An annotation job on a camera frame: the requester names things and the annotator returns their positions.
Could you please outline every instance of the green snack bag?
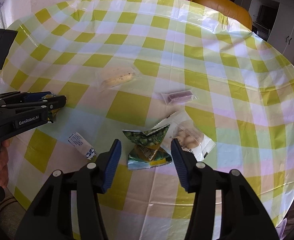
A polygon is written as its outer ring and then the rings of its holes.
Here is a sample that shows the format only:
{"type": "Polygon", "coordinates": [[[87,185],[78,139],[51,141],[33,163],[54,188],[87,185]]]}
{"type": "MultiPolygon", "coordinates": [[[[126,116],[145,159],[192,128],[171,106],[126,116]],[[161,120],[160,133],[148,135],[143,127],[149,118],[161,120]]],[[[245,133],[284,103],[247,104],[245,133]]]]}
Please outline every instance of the green snack bag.
{"type": "Polygon", "coordinates": [[[128,156],[130,170],[156,167],[172,162],[171,156],[160,148],[170,124],[145,132],[139,130],[123,130],[124,135],[135,147],[128,156]]]}
{"type": "Polygon", "coordinates": [[[162,166],[171,163],[172,157],[163,149],[159,148],[154,156],[152,161],[146,161],[141,158],[141,154],[139,150],[136,148],[129,153],[128,156],[128,169],[129,170],[139,170],[139,169],[147,169],[157,166],[162,166]]]}

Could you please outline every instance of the human hand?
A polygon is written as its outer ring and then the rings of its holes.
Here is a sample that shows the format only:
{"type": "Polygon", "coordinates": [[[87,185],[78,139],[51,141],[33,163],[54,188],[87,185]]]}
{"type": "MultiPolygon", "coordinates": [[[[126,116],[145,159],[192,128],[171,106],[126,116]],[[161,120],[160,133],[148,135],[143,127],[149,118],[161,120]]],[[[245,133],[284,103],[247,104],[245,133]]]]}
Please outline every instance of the human hand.
{"type": "Polygon", "coordinates": [[[0,148],[0,186],[6,188],[8,184],[8,152],[7,147],[9,147],[10,141],[5,140],[1,143],[0,148]]]}

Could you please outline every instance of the tablecloth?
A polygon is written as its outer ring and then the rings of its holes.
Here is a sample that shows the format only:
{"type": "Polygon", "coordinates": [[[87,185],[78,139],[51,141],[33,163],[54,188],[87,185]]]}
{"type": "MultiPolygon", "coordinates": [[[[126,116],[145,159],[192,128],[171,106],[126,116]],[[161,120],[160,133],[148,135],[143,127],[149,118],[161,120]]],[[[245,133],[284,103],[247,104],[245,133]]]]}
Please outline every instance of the tablecloth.
{"type": "Polygon", "coordinates": [[[239,169],[273,223],[283,219],[294,199],[294,67],[239,22],[186,0],[72,0],[9,29],[18,35],[0,92],[67,96],[54,124],[15,137],[9,148],[8,188],[25,208],[54,170],[87,163],[67,141],[73,132],[98,153],[118,138],[116,175],[99,196],[109,239],[183,239],[194,195],[180,186],[173,164],[129,171],[133,144],[122,129],[151,128],[184,108],[216,142],[205,162],[219,171],[239,169]],[[95,73],[122,63],[142,78],[98,92],[95,73]],[[184,105],[166,106],[160,95],[190,88],[198,100],[184,105]]]}

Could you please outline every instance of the snack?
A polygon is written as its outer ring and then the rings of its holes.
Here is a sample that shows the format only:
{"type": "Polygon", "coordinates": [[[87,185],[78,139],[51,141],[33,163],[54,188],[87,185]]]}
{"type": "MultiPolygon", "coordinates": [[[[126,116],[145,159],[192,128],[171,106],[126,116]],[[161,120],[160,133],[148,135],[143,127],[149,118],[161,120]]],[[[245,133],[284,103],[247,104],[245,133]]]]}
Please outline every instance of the snack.
{"type": "MultiPolygon", "coordinates": [[[[58,95],[56,95],[56,94],[47,94],[47,95],[43,96],[41,99],[49,99],[49,98],[54,98],[57,96],[58,95]]],[[[48,117],[47,117],[48,122],[54,123],[55,117],[56,117],[57,113],[60,111],[60,109],[61,108],[48,111],[48,117]]]]}
{"type": "Polygon", "coordinates": [[[128,169],[146,169],[172,162],[171,156],[160,148],[169,126],[167,124],[145,132],[123,130],[124,135],[136,144],[128,156],[128,169]]]}
{"type": "Polygon", "coordinates": [[[131,142],[145,147],[146,149],[140,148],[140,151],[148,161],[151,161],[159,149],[168,128],[169,124],[145,132],[139,130],[123,130],[123,133],[131,142]]]}
{"type": "Polygon", "coordinates": [[[192,152],[197,161],[202,161],[215,146],[212,139],[200,131],[185,111],[178,111],[162,120],[157,127],[170,124],[161,147],[170,153],[172,139],[176,138],[185,151],[192,152]]]}
{"type": "Polygon", "coordinates": [[[135,149],[135,147],[134,149],[132,149],[128,156],[129,170],[139,170],[162,166],[173,161],[172,157],[161,147],[157,150],[152,161],[145,161],[141,158],[141,155],[135,149]]]}
{"type": "Polygon", "coordinates": [[[68,141],[87,159],[91,160],[96,155],[95,149],[79,133],[73,133],[68,141]]]}
{"type": "Polygon", "coordinates": [[[165,100],[165,103],[167,105],[176,105],[176,104],[182,104],[187,103],[189,101],[192,101],[194,99],[197,99],[192,90],[186,90],[171,94],[161,94],[162,97],[165,100]]]}
{"type": "Polygon", "coordinates": [[[105,67],[96,74],[96,83],[103,91],[137,78],[138,74],[139,71],[132,67],[105,67]]]}

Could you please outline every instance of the white candy wrapper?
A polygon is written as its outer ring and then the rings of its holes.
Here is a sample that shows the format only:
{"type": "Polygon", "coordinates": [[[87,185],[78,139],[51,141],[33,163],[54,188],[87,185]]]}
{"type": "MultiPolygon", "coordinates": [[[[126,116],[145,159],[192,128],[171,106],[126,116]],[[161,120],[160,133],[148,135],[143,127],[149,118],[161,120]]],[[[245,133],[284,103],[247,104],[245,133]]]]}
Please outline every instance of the white candy wrapper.
{"type": "Polygon", "coordinates": [[[170,153],[171,141],[177,138],[184,151],[192,152],[198,162],[204,159],[215,146],[215,142],[199,130],[186,111],[178,111],[162,120],[154,128],[170,123],[161,147],[170,153]]]}
{"type": "Polygon", "coordinates": [[[87,159],[91,160],[96,155],[95,149],[79,133],[73,133],[68,141],[87,159]]]}
{"type": "Polygon", "coordinates": [[[177,105],[177,104],[183,104],[187,103],[189,101],[197,99],[193,91],[186,90],[186,91],[180,91],[170,94],[161,94],[163,99],[165,100],[166,105],[177,105]]]}
{"type": "Polygon", "coordinates": [[[99,91],[112,88],[139,77],[135,67],[104,67],[96,73],[96,84],[99,91]]]}

